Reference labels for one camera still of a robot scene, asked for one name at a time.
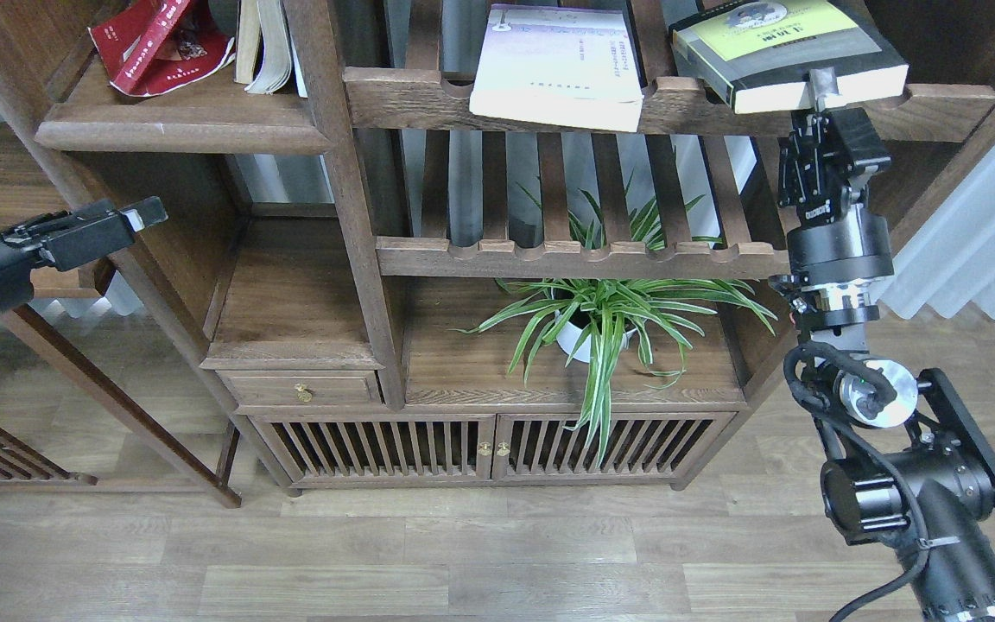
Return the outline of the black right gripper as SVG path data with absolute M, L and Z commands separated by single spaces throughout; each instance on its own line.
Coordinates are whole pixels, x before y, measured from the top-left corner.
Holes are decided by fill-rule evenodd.
M 809 71 L 814 111 L 794 111 L 779 141 L 778 204 L 793 207 L 787 232 L 790 273 L 776 277 L 787 299 L 868 299 L 870 284 L 893 275 L 887 220 L 868 210 L 868 182 L 891 157 L 861 109 L 838 109 L 833 67 Z

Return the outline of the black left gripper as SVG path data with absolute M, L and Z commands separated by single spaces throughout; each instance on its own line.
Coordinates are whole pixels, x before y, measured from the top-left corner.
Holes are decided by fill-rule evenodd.
M 99 200 L 75 212 L 42 215 L 0 232 L 0 314 L 33 298 L 30 273 L 45 267 L 69 271 L 134 243 L 134 235 L 168 219 L 153 196 L 118 208 Z

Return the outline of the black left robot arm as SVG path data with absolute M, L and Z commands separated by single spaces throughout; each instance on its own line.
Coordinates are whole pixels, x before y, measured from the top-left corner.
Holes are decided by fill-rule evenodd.
M 136 232 L 167 217 L 161 198 L 155 196 L 123 208 L 99 200 L 0 230 L 0 314 L 33 299 L 32 271 L 76 269 L 134 244 Z

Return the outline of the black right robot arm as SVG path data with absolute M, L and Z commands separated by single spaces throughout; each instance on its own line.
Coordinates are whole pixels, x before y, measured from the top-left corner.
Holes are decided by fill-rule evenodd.
M 850 546 L 883 543 L 903 568 L 834 619 L 910 586 L 927 621 L 995 621 L 995 554 L 979 527 L 995 509 L 995 452 L 943 371 L 915 375 L 867 346 L 870 284 L 895 272 L 867 185 L 889 165 L 833 68 L 810 71 L 779 155 L 779 204 L 801 221 L 790 272 L 770 279 L 799 333 L 784 375 L 827 457 L 826 515 Z

